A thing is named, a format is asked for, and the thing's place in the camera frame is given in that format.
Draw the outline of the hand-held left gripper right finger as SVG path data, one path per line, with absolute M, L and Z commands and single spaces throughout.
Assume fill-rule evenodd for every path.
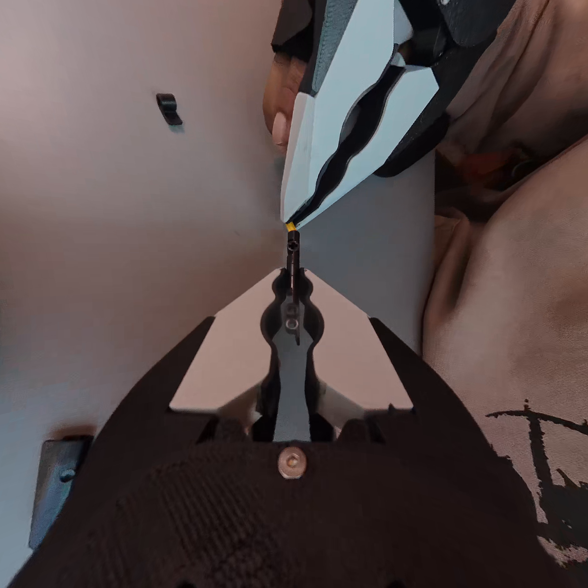
M 370 317 L 310 270 L 299 284 L 312 340 L 305 379 L 310 416 L 347 422 L 389 408 L 412 410 Z

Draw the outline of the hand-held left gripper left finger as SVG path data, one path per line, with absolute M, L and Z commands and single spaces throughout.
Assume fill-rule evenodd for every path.
M 235 419 L 251 427 L 262 381 L 270 373 L 270 344 L 262 334 L 262 315 L 275 300 L 273 270 L 214 316 L 169 408 Z

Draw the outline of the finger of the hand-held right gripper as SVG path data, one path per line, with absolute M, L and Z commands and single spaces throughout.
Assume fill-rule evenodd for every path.
M 399 46 L 412 25 L 400 1 L 327 1 L 310 88 L 293 106 L 281 187 L 283 222 L 309 222 L 376 171 L 412 119 Z
M 380 168 L 438 89 L 431 68 L 387 66 L 377 84 L 359 100 L 355 125 L 321 168 L 314 193 L 296 211 L 296 228 Z

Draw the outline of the black toy axle connector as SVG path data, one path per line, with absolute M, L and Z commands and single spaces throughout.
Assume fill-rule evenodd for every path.
M 286 270 L 288 272 L 288 295 L 294 304 L 299 304 L 300 277 L 300 233 L 289 230 L 286 239 Z

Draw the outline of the person's right hand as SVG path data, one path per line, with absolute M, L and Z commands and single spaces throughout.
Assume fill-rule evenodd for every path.
M 266 81 L 263 117 L 273 143 L 282 153 L 286 153 L 288 148 L 295 99 L 305 70 L 305 62 L 278 52 Z

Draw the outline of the person's beige hoodie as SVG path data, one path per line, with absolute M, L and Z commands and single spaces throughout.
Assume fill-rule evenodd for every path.
M 587 587 L 587 1 L 516 1 L 447 112 L 423 356 Z

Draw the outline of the black toy clip piece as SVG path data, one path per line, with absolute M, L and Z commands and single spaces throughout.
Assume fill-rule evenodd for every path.
M 183 121 L 178 114 L 178 104 L 173 94 L 157 93 L 156 102 L 164 120 L 169 126 L 183 125 Z

